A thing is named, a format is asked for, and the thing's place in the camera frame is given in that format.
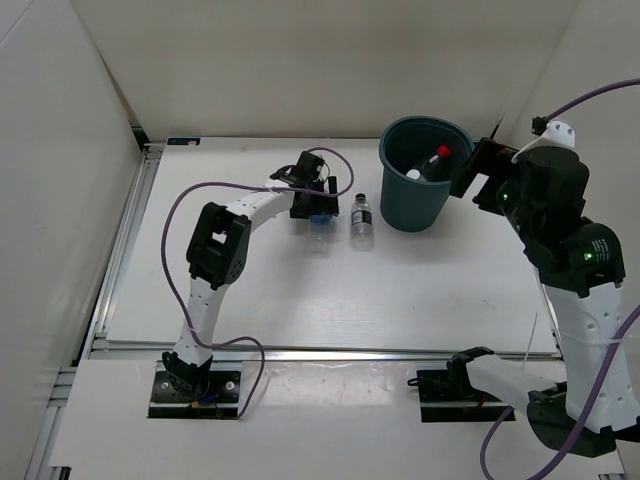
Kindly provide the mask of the red label water bottle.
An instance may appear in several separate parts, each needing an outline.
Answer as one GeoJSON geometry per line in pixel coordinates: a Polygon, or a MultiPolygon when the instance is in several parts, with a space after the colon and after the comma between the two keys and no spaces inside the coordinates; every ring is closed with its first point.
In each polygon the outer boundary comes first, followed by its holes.
{"type": "Polygon", "coordinates": [[[450,157],[452,151],[446,145],[440,145],[436,153],[420,163],[415,169],[420,170],[428,179],[427,182],[442,182],[449,179],[450,157]]]}

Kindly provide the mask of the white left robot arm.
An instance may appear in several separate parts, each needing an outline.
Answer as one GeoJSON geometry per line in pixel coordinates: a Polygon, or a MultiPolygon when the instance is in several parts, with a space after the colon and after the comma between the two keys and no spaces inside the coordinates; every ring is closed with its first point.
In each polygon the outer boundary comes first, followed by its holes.
{"type": "Polygon", "coordinates": [[[321,178],[327,149],[315,147],[301,152],[297,162],[271,174],[262,186],[230,182],[196,183],[181,192],[169,209],[160,246],[161,266],[168,286],[183,313],[179,339],[162,363],[175,390],[192,402],[213,392],[210,368],[213,352],[227,346],[212,342],[223,299],[243,273],[251,234],[268,220],[294,207],[303,196],[334,200],[341,191],[326,187],[321,178]],[[227,204],[205,204],[196,221],[186,250],[189,296],[183,299],[169,271],[167,240],[173,217],[190,193],[219,187],[245,191],[246,196],[227,204]]]}

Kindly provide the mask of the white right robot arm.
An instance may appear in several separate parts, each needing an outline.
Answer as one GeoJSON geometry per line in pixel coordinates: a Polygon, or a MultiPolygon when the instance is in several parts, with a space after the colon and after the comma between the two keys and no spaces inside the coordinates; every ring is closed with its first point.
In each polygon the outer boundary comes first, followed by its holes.
{"type": "Polygon", "coordinates": [[[483,139],[454,172],[452,195],[464,195],[480,174],[486,182],[475,203],[505,217],[522,242],[557,321],[566,378],[544,379],[475,347],[449,360],[450,390],[464,400],[496,397],[558,452],[595,458],[620,440],[637,441],[639,403],[621,344],[622,248],[609,227],[583,214],[588,167],[566,146],[519,152],[483,139]]]}

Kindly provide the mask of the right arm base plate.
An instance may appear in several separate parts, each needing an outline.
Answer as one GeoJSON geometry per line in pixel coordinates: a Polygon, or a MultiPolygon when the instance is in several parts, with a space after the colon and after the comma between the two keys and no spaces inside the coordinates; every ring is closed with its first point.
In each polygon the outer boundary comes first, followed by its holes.
{"type": "Polygon", "coordinates": [[[407,386],[417,390],[422,423],[492,423],[507,410],[484,392],[464,396],[444,370],[418,370],[407,386]]]}

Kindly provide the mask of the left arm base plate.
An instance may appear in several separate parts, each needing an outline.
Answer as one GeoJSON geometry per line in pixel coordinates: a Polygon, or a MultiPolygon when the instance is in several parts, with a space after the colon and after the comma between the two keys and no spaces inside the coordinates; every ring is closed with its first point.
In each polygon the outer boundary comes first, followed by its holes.
{"type": "Polygon", "coordinates": [[[208,378],[195,392],[178,387],[163,365],[158,363],[147,409],[150,419],[235,420],[239,413],[242,387],[240,362],[214,362],[208,378]]]}

